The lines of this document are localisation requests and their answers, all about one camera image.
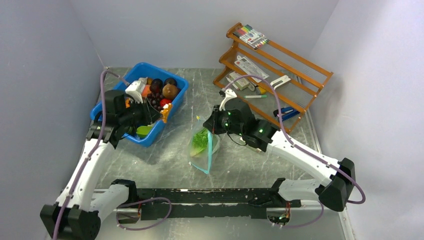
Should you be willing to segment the clear zip top bag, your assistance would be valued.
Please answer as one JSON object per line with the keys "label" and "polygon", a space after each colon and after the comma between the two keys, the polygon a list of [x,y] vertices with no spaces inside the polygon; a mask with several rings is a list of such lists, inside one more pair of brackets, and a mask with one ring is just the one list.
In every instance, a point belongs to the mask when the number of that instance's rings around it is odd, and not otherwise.
{"label": "clear zip top bag", "polygon": [[205,117],[197,115],[195,119],[191,130],[192,136],[187,147],[188,162],[194,168],[209,174],[213,162],[217,158],[221,138],[203,126],[206,122]]}

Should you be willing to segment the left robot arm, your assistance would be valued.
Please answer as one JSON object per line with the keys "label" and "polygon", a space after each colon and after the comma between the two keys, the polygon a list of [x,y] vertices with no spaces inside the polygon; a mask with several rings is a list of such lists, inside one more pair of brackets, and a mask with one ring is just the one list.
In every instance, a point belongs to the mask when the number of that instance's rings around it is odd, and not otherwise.
{"label": "left robot arm", "polygon": [[66,187],[52,205],[44,205],[40,218],[53,240],[66,230],[79,240],[94,240],[103,220],[119,206],[132,208],[139,194],[134,181],[114,180],[109,188],[94,198],[95,188],[106,156],[119,141],[139,126],[148,126],[162,117],[149,102],[137,102],[123,90],[100,94],[101,112],[90,125],[78,164]]}

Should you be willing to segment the green napa cabbage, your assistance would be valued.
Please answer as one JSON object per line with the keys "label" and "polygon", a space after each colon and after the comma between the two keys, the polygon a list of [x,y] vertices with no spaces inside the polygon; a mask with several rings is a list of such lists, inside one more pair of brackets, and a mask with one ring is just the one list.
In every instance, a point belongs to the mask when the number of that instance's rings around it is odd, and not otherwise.
{"label": "green napa cabbage", "polygon": [[197,131],[191,139],[189,155],[191,157],[197,156],[208,147],[208,133],[206,128]]}

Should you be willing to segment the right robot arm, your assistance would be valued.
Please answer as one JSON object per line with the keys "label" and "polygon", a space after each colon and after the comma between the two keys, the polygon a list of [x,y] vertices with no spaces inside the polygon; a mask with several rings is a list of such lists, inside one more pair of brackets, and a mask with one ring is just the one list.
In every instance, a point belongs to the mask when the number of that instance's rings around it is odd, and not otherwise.
{"label": "right robot arm", "polygon": [[283,180],[270,193],[270,202],[282,207],[288,201],[319,201],[325,207],[342,212],[354,189],[355,164],[349,158],[337,160],[321,155],[297,140],[286,136],[267,120],[255,118],[249,105],[239,98],[214,105],[203,127],[215,135],[237,135],[249,147],[282,157],[303,169],[312,178]]}

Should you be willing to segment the orange yellow corn piece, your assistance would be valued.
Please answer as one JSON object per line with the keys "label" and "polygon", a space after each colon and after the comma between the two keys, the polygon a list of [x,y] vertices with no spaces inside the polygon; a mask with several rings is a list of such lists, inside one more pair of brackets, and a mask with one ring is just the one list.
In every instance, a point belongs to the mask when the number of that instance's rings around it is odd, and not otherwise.
{"label": "orange yellow corn piece", "polygon": [[166,124],[168,122],[168,117],[170,115],[170,112],[172,110],[172,103],[167,103],[162,107],[162,110],[160,111],[162,118],[161,120]]}

